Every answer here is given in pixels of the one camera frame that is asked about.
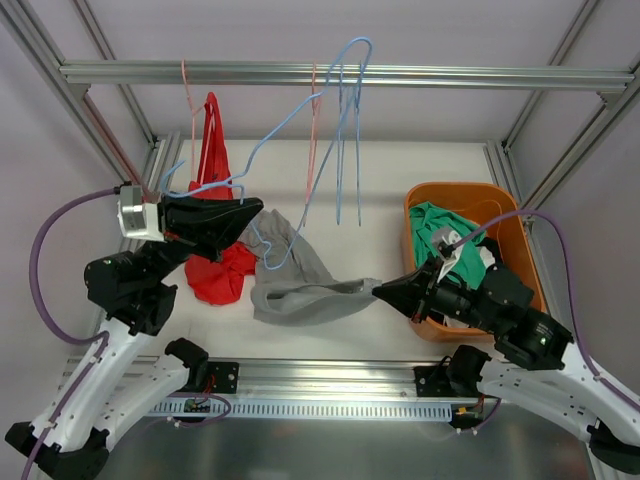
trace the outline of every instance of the gray towel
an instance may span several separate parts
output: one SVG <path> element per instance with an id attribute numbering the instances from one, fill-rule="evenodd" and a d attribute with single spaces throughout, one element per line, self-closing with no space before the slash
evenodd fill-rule
<path id="1" fill-rule="evenodd" d="M 262 211 L 254 225 L 263 240 L 271 242 L 270 266 L 282 262 L 295 230 L 277 210 Z M 268 246 L 260 242 L 251 225 L 240 241 L 258 257 L 256 285 L 251 290 L 254 318 L 277 325 L 318 325 L 337 320 L 368 307 L 379 280 L 334 280 L 315 250 L 299 236 L 282 267 L 268 270 L 263 256 Z"/>

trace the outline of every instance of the orange basket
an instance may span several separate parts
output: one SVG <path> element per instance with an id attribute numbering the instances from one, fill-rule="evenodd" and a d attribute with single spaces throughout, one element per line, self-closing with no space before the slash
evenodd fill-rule
<path id="1" fill-rule="evenodd" d="M 407 194 L 404 202 L 405 229 L 402 246 L 406 273 L 416 269 L 409 209 L 425 202 L 451 210 L 478 225 L 503 213 L 517 210 L 516 202 L 511 195 L 487 183 L 423 183 L 414 187 Z M 540 281 L 520 218 L 508 218 L 492 226 L 487 231 L 487 235 L 497 240 L 505 265 L 520 277 L 522 283 L 533 290 L 531 306 L 544 312 Z M 493 339 L 491 335 L 477 328 L 446 327 L 431 318 L 427 318 L 422 323 L 410 322 L 410 324 L 421 338 L 428 341 L 461 342 Z"/>

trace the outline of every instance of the robotic arm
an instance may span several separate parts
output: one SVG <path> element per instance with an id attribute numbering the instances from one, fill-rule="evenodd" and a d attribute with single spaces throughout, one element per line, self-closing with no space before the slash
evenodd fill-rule
<path id="1" fill-rule="evenodd" d="M 107 314 L 100 325 L 107 343 L 93 343 L 53 403 L 33 422 L 14 424 L 7 442 L 54 480 L 91 480 L 117 442 L 155 404 L 177 390 L 201 392 L 209 355 L 179 339 L 136 382 L 113 395 L 171 315 L 177 287 L 162 280 L 191 254 L 220 261 L 221 252 L 262 208 L 257 198 L 163 197 L 157 204 L 146 203 L 140 187 L 122 187 L 118 217 L 123 234 L 153 241 L 85 268 L 88 298 Z"/>
<path id="2" fill-rule="evenodd" d="M 446 278 L 462 249 L 453 249 L 458 240 L 454 231 L 435 232 L 432 241 L 440 255 L 373 294 L 413 322 L 434 311 L 493 334 L 495 349 L 507 362 L 460 346 L 446 371 L 458 393 L 511 401 L 563 427 L 607 465 L 640 474 L 638 410 L 591 374 L 571 332 L 530 307 L 533 291 L 504 265 L 489 267 L 477 290 Z M 624 395 L 638 399 L 608 372 L 598 370 Z"/>

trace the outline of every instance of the orange plastic container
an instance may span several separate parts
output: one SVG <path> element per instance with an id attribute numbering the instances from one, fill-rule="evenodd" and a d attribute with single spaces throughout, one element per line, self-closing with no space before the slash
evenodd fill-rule
<path id="1" fill-rule="evenodd" d="M 404 202 L 405 230 L 403 257 L 406 273 L 416 268 L 411 236 L 409 209 L 424 202 L 451 210 L 472 222 L 482 225 L 498 215 L 517 209 L 511 195 L 487 183 L 423 183 L 413 188 Z M 545 311 L 540 281 L 536 272 L 529 243 L 518 217 L 512 217 L 489 228 L 487 235 L 498 241 L 500 253 L 507 267 L 517 274 L 522 283 L 534 292 L 531 306 Z M 423 339 L 435 342 L 486 341 L 493 337 L 476 328 L 451 328 L 427 318 L 416 324 L 410 322 Z"/>

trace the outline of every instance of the perforated metal strip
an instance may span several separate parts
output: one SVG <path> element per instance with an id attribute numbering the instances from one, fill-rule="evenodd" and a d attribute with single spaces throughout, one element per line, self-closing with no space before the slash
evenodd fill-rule
<path id="1" fill-rule="evenodd" d="M 222 403 L 209 401 L 208 413 L 184 413 L 188 399 L 166 399 L 156 405 L 149 416 L 179 415 L 202 417 L 220 415 L 226 408 Z M 229 417 L 337 420 L 395 420 L 411 422 L 449 422 L 451 405 L 428 402 L 336 402 L 239 399 L 231 400 Z"/>

